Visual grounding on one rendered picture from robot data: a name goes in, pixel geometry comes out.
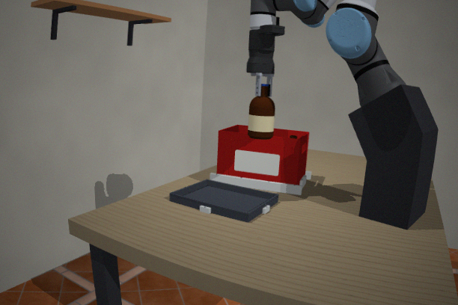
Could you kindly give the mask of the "brown glass bottle with blue cap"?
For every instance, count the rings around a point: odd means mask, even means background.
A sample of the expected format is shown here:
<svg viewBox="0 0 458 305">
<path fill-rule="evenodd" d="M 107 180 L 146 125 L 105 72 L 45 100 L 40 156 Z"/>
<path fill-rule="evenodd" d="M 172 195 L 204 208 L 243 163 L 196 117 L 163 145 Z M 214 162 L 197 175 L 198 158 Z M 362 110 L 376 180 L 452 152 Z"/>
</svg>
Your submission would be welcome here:
<svg viewBox="0 0 458 305">
<path fill-rule="evenodd" d="M 250 102 L 248 115 L 248 136 L 253 139 L 269 140 L 273 137 L 275 104 L 268 95 L 268 84 L 262 84 L 261 96 Z"/>
</svg>

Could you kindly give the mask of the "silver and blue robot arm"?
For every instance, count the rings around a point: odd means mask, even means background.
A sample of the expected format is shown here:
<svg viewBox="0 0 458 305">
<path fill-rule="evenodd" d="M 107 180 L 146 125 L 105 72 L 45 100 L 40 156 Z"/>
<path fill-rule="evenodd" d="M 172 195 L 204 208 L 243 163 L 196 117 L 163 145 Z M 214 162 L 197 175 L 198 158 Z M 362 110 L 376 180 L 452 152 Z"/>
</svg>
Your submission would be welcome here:
<svg viewBox="0 0 458 305">
<path fill-rule="evenodd" d="M 251 15 L 276 16 L 276 11 L 291 11 L 304 24 L 316 28 L 324 23 L 325 13 L 336 1 L 251 0 Z M 375 6 L 376 0 L 344 0 L 326 24 L 330 46 L 346 61 L 358 85 L 360 106 L 400 84 L 406 85 L 391 68 L 375 37 L 379 19 Z"/>
</svg>

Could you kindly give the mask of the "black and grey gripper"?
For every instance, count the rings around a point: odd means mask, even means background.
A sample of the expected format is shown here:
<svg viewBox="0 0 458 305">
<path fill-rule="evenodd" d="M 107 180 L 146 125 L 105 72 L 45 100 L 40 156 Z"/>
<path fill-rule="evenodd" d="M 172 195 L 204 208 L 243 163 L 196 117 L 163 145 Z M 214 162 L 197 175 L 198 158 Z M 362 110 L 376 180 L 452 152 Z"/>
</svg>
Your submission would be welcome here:
<svg viewBox="0 0 458 305">
<path fill-rule="evenodd" d="M 246 72 L 256 76 L 255 96 L 261 96 L 262 74 L 267 77 L 268 95 L 272 96 L 272 77 L 274 77 L 275 64 L 273 55 L 275 51 L 275 37 L 284 35 L 284 26 L 279 25 L 279 18 L 267 14 L 250 15 L 249 31 L 249 59 Z M 277 34 L 277 35 L 274 35 Z"/>
</svg>

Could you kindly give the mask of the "red bottle crate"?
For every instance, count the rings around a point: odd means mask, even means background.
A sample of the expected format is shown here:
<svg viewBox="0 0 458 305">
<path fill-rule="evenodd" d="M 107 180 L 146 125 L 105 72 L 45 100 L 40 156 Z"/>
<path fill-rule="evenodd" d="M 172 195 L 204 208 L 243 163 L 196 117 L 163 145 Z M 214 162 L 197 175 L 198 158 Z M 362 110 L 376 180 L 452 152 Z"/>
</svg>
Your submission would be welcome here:
<svg viewBox="0 0 458 305">
<path fill-rule="evenodd" d="M 260 140 L 248 136 L 248 126 L 235 125 L 219 130 L 217 174 L 299 185 L 307 154 L 300 131 L 274 129 L 271 139 Z"/>
</svg>

